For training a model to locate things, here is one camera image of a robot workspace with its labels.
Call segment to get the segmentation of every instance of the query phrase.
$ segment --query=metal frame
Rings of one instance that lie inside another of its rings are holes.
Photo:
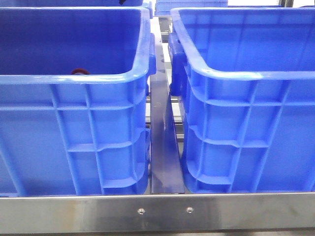
[[[152,26],[151,194],[0,198],[0,235],[305,228],[315,235],[315,193],[176,194],[185,188],[158,18]]]

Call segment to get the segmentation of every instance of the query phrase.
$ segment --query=metal bar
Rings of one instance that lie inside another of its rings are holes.
[[[159,17],[158,19],[159,19],[162,42],[167,43],[169,33],[172,31],[172,18]]]
[[[282,7],[293,7],[294,0],[279,0],[279,5]]]
[[[150,103],[150,102],[151,102],[150,97],[147,97],[146,103]],[[171,102],[172,103],[178,103],[178,97],[171,96]]]
[[[156,40],[157,73],[151,86],[151,193],[184,193],[183,174],[157,17],[151,20]]]
[[[291,231],[224,231],[224,232],[133,232],[133,233],[65,233],[65,234],[18,234],[14,236],[314,236],[314,230]]]
[[[315,227],[315,193],[0,198],[0,235]]]

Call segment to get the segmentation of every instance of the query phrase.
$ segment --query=crate rim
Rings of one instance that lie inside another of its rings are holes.
[[[180,16],[180,11],[196,11],[196,10],[211,10],[211,11],[238,11],[238,10],[256,10],[256,11],[311,11],[314,12],[315,9],[312,8],[272,8],[272,7],[179,7],[171,9],[171,17],[173,20],[173,27],[176,30],[178,39],[183,46],[187,60],[189,61],[192,69],[197,73],[205,76],[211,77],[217,80],[238,80],[238,81],[254,81],[254,80],[314,80],[315,71],[220,71],[210,68],[205,60],[200,55],[195,44],[190,38]]]

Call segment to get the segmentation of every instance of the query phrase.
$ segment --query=metal rod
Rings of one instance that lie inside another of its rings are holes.
[[[155,34],[157,73],[151,85],[151,193],[184,193],[183,174],[164,65],[158,17],[151,20]]]

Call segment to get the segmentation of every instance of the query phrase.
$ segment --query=plastic crate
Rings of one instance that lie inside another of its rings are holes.
[[[0,22],[0,196],[143,193],[149,11],[0,8]]]
[[[228,0],[157,0],[156,16],[169,16],[176,7],[226,7]]]
[[[171,11],[195,193],[315,189],[315,9]]]
[[[149,9],[150,18],[153,17],[152,2],[149,0],[0,0],[0,7],[25,6],[135,6]]]

